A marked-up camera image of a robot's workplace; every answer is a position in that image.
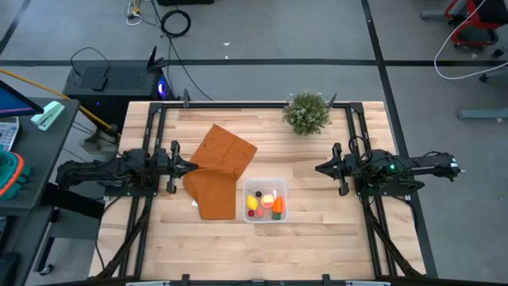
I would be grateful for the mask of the orange cloth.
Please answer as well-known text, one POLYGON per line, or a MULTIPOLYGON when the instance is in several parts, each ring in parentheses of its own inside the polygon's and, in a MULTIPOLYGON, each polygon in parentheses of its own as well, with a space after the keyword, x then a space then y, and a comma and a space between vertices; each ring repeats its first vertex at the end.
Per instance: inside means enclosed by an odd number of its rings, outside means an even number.
POLYGON ((205 220, 236 218, 237 181, 257 147, 218 125, 210 128, 190 161, 198 169, 183 177, 183 186, 205 220))

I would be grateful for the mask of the blue screen monitor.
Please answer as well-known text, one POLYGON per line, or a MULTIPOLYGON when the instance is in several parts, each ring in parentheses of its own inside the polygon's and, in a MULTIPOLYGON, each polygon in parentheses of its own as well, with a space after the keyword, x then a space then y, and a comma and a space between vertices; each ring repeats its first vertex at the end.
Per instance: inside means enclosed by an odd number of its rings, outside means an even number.
POLYGON ((42 107, 0 80, 0 118, 43 113, 42 107))

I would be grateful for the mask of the grey floor stand base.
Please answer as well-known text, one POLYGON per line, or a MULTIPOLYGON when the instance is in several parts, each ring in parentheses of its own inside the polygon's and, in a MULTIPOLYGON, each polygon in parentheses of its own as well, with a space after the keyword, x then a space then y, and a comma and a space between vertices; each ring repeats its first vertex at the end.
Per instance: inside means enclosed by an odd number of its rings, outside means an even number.
POLYGON ((82 139, 79 145, 90 154, 117 152, 116 142, 104 137, 100 129, 96 129, 92 135, 82 139))

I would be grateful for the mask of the black wifi antenna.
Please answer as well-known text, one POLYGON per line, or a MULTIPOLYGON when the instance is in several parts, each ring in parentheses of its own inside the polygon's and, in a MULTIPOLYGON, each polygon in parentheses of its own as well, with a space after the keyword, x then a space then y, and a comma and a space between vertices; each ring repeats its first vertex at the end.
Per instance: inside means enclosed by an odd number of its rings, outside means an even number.
POLYGON ((163 57, 160 57, 158 59, 156 58, 156 51, 157 51, 157 46, 155 46, 153 48, 153 50, 151 51, 150 56, 148 58, 148 62, 147 62, 147 66, 146 66, 147 72, 154 72, 158 69, 161 69, 161 68, 164 68, 167 66, 167 64, 164 63, 163 57))

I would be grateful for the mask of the white calculator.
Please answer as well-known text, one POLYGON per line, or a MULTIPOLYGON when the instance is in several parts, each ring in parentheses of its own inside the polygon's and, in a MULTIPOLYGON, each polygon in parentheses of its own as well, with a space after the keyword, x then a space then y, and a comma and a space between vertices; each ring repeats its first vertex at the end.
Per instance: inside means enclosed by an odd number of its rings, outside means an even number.
POLYGON ((10 151, 20 132, 19 117, 0 118, 0 149, 10 151))

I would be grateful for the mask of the red framed black cart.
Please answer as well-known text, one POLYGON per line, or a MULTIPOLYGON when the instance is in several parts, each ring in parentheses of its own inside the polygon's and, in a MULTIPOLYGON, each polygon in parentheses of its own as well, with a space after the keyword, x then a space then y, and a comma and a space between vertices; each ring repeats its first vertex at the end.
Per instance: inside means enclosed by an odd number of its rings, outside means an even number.
POLYGON ((455 48, 484 48, 498 42, 497 29, 508 25, 504 0, 452 0, 444 11, 449 24, 456 24, 451 41, 455 48))

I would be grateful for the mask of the orange toy carrot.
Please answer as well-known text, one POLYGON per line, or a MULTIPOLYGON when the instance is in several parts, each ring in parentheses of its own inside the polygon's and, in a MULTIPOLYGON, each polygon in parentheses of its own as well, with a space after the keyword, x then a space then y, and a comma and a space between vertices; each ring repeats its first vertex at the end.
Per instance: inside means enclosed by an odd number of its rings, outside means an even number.
POLYGON ((284 212, 284 200, 282 196, 278 196, 272 205, 272 215, 274 220, 280 220, 284 212))

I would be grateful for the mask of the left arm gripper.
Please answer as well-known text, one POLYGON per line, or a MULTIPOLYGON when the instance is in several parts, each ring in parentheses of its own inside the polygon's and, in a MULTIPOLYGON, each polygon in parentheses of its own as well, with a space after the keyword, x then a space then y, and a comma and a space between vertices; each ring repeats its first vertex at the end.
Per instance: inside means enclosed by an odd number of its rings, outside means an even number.
POLYGON ((184 160, 179 155, 179 150, 179 143, 177 141, 172 141, 170 154, 167 154, 166 149, 158 147, 152 156, 153 168, 156 174, 160 176, 169 176, 166 189, 169 194, 176 193, 175 180, 177 177, 181 179, 187 173, 198 170, 198 165, 184 160))

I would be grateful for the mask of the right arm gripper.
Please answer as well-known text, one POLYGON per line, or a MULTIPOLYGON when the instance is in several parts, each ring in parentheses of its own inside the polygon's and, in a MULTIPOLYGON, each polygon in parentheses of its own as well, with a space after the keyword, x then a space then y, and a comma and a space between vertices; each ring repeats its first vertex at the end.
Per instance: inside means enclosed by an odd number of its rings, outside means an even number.
POLYGON ((342 147, 340 143, 333 145, 333 158, 323 164, 315 167, 315 171, 326 175, 333 180, 339 180, 339 195, 346 196, 349 193, 349 186, 346 177, 354 177, 355 170, 358 168, 355 153, 349 153, 342 156, 342 147))

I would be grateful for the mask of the black computer tower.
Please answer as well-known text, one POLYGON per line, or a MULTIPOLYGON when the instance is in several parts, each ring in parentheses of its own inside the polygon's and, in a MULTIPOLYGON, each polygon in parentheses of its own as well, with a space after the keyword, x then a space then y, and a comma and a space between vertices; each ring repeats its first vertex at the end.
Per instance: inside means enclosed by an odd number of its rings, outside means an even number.
POLYGON ((69 72, 63 94, 80 101, 81 106, 121 132, 131 102, 175 99, 162 68, 147 72, 147 62, 77 63, 69 72), (94 91, 92 86, 101 76, 108 78, 106 86, 102 91, 94 91))

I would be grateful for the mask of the black desk base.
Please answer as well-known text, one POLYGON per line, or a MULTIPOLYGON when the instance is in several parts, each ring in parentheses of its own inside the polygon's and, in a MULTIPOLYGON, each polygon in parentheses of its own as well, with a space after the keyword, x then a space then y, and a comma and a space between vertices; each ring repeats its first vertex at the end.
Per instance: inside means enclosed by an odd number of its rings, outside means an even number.
POLYGON ((98 195, 100 187, 93 182, 75 186, 74 191, 65 191, 55 184, 48 184, 41 200, 42 205, 51 209, 46 230, 33 271, 47 276, 55 268, 47 259, 57 238, 93 240, 98 232, 104 202, 98 195))

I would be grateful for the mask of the teal and orange basket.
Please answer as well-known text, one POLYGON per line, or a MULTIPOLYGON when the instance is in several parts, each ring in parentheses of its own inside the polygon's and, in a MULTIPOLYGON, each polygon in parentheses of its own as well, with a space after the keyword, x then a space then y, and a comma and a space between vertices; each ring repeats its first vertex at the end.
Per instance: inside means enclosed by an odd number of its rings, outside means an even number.
POLYGON ((12 199, 27 182, 31 167, 17 153, 0 150, 0 200, 12 199))

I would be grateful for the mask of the potted green plant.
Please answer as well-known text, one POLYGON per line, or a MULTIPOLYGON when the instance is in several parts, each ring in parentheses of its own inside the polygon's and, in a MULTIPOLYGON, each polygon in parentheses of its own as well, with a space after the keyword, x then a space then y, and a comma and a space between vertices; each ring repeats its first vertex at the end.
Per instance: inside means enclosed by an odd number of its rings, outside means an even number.
POLYGON ((330 110, 321 93, 303 91, 291 96, 283 108, 282 119, 297 135, 311 136, 331 123, 330 110))

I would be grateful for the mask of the dark side desk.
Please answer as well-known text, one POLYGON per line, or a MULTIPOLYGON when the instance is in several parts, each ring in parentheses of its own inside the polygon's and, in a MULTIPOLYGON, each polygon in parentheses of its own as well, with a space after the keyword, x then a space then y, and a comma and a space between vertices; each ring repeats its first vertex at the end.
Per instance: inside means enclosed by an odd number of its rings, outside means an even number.
POLYGON ((46 131, 39 130, 29 117, 20 118, 22 132, 13 151, 23 157, 31 175, 13 199, 0 200, 0 216, 12 218, 0 256, 17 254, 15 277, 5 286, 24 285, 52 217, 53 207, 41 205, 40 199, 79 110, 76 100, 61 103, 63 113, 46 131))

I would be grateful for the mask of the yellow pole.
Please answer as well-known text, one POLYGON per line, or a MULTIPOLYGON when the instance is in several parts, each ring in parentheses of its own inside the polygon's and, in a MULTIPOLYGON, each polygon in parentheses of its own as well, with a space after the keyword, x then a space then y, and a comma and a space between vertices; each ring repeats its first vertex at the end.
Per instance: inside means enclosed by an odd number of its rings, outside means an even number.
MULTIPOLYGON (((32 85, 34 87, 37 87, 37 88, 40 88, 44 91, 47 91, 47 92, 50 92, 50 93, 53 93, 54 95, 58 95, 59 97, 61 97, 62 99, 66 99, 66 100, 71 100, 71 98, 69 98, 68 96, 64 95, 63 93, 59 92, 59 91, 56 91, 54 89, 51 89, 50 87, 46 87, 45 85, 42 85, 42 84, 39 84, 37 82, 34 82, 30 79, 26 79, 25 77, 22 77, 20 75, 17 75, 11 71, 7 71, 6 69, 3 69, 3 68, 0 68, 0 73, 4 74, 4 75, 7 75, 9 77, 12 77, 12 78, 15 78, 15 79, 18 79, 24 83, 27 83, 29 85, 32 85)), ((85 115, 88 115, 91 120, 95 123, 98 123, 100 126, 103 126, 106 128, 107 131, 113 131, 115 135, 117 136, 120 136, 121 134, 117 131, 114 130, 114 127, 111 125, 111 124, 108 124, 106 123, 104 120, 102 120, 100 117, 98 117, 97 115, 95 115, 94 113, 92 113, 90 110, 88 110, 87 108, 85 108, 84 106, 81 106, 79 108, 85 115)))

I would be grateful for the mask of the mint green stapler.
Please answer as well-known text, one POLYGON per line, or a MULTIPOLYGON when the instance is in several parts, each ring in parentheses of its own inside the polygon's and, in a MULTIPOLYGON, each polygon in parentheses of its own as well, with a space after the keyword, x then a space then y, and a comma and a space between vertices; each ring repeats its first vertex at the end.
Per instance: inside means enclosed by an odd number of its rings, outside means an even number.
POLYGON ((36 125, 38 129, 47 131, 64 110, 65 106, 62 103, 52 101, 44 107, 44 112, 42 114, 33 115, 30 121, 36 125))

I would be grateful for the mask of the clear plastic tupperware container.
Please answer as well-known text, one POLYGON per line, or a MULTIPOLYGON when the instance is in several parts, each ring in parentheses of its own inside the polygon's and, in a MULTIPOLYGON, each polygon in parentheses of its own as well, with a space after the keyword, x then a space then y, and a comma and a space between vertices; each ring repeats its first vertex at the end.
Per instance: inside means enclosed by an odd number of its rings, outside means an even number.
POLYGON ((283 223, 288 219, 289 210, 288 210, 288 198, 287 198, 287 186, 286 181, 284 179, 246 179, 243 184, 243 193, 242 193, 242 215, 243 220, 246 223, 254 223, 254 224, 271 224, 271 223, 283 223), (284 212, 282 214, 282 218, 280 220, 274 220, 272 215, 272 208, 263 208, 261 206, 261 197, 256 197, 256 192, 261 191, 262 196, 266 194, 272 194, 275 198, 278 196, 282 196, 284 200, 284 212), (262 218, 256 217, 256 211, 253 217, 248 216, 249 210, 246 207, 246 199, 248 195, 255 196, 258 199, 258 208, 264 210, 264 216, 262 218))

